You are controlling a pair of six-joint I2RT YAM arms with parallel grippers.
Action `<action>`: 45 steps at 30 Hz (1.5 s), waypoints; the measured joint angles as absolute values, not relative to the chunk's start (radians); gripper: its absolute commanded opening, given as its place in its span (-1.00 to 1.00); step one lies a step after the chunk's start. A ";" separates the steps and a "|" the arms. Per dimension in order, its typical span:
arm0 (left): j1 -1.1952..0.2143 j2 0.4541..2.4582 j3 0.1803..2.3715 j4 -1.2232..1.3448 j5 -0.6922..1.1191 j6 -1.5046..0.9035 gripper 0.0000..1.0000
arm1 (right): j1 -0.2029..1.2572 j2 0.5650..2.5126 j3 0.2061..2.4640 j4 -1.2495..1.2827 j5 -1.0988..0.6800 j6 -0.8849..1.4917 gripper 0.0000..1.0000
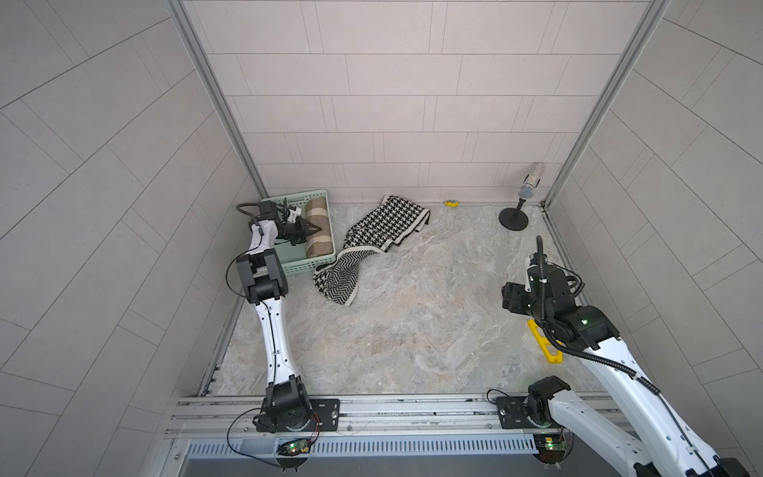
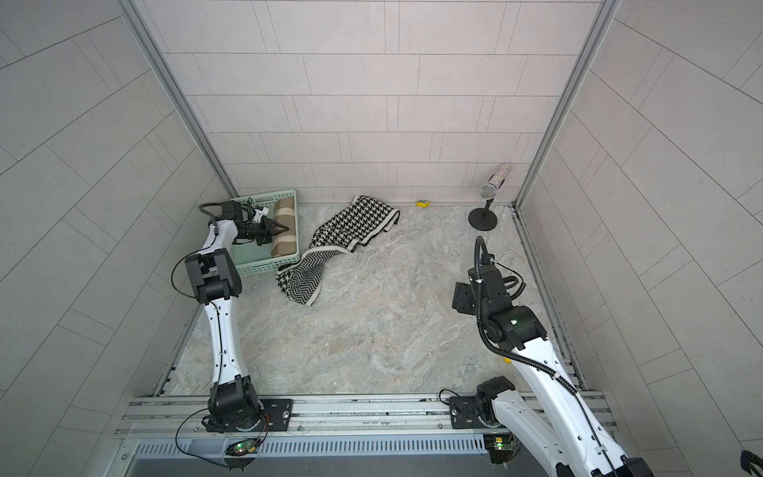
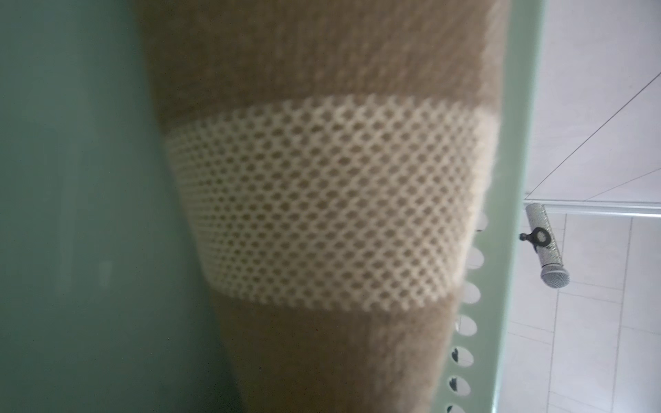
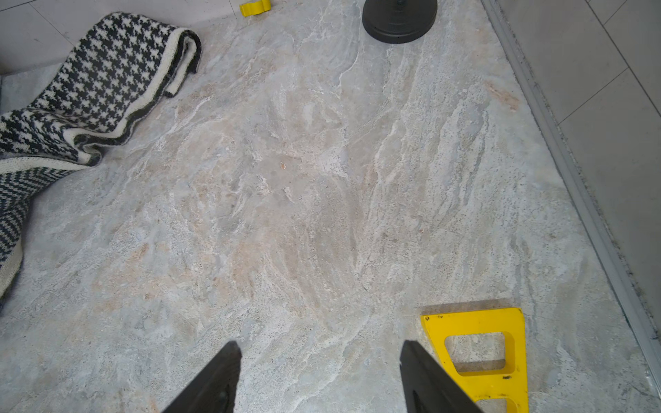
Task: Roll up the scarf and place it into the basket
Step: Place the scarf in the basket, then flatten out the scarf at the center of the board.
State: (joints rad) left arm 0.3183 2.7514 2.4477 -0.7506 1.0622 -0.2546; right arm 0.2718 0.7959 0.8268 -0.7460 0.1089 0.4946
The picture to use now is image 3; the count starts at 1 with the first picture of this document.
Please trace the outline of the beige plaid scarf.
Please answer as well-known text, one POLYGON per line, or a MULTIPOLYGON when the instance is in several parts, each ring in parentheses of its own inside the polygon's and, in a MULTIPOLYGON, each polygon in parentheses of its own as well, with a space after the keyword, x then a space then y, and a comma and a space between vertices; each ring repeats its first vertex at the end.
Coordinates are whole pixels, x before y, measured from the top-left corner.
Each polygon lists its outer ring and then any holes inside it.
POLYGON ((139 1, 247 412, 427 412, 502 119, 507 1, 139 1))

